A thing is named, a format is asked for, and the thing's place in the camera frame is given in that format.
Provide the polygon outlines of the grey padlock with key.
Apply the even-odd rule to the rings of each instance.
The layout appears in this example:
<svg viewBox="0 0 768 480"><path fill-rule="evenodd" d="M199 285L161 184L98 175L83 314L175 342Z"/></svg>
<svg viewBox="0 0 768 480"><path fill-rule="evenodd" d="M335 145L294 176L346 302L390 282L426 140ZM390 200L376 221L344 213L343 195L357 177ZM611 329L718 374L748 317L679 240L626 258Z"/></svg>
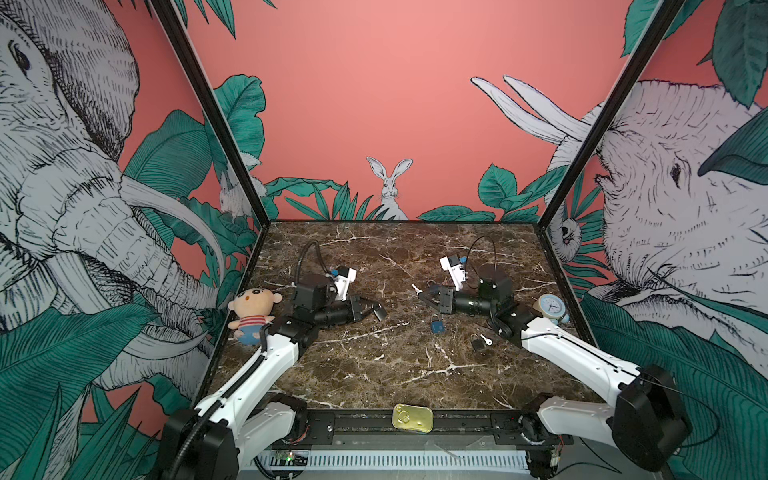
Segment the grey padlock with key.
<svg viewBox="0 0 768 480"><path fill-rule="evenodd" d="M379 321L383 321L387 317L386 309L380 304L373 307L373 313Z"/></svg>

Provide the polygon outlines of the blue padlock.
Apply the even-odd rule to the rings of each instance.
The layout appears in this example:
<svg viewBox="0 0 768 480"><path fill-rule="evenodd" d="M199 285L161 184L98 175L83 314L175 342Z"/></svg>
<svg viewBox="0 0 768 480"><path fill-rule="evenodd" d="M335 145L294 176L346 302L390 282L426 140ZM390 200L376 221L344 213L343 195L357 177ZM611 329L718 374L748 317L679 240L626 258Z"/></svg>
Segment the blue padlock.
<svg viewBox="0 0 768 480"><path fill-rule="evenodd" d="M439 315L433 315L430 319L430 330L432 334L440 335L446 332L443 319Z"/></svg>

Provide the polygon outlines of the black padlock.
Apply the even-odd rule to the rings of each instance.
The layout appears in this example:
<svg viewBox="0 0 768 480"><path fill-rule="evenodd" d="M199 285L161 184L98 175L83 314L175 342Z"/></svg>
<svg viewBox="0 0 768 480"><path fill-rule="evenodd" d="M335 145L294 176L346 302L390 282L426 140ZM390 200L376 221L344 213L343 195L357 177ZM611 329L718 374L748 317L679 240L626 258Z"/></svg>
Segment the black padlock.
<svg viewBox="0 0 768 480"><path fill-rule="evenodd" d="M473 334L470 337L470 345L474 352L482 353L493 345L493 341L482 334Z"/></svg>

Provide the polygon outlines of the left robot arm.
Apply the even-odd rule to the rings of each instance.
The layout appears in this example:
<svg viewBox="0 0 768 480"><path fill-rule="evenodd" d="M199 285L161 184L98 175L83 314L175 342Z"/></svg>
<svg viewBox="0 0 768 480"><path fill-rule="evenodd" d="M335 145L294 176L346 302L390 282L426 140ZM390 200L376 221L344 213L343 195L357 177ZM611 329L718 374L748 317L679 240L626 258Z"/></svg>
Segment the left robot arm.
<svg viewBox="0 0 768 480"><path fill-rule="evenodd" d="M237 339L255 354L222 387L165 423L151 479L235 479L263 450L279 440L302 441L309 424L304 401L278 395L263 399L304 355L323 329L384 319L380 302L349 293L352 276L310 275L297 283L293 311L276 317L283 299L252 288L229 302Z"/></svg>

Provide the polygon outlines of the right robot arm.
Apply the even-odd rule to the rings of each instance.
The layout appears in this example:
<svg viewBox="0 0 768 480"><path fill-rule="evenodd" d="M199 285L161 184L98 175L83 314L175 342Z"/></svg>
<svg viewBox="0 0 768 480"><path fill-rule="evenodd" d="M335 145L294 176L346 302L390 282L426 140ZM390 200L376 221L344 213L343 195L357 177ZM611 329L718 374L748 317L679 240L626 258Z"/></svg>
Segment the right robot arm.
<svg viewBox="0 0 768 480"><path fill-rule="evenodd" d="M518 418L530 445L575 436L616 448L636 466L658 472L693 431L668 371L622 360L563 330L543 307L515 300L509 276L492 264L482 266L475 291L433 284L416 294L440 314L484 318L499 337L557 365L600 397L590 403L539 396Z"/></svg>

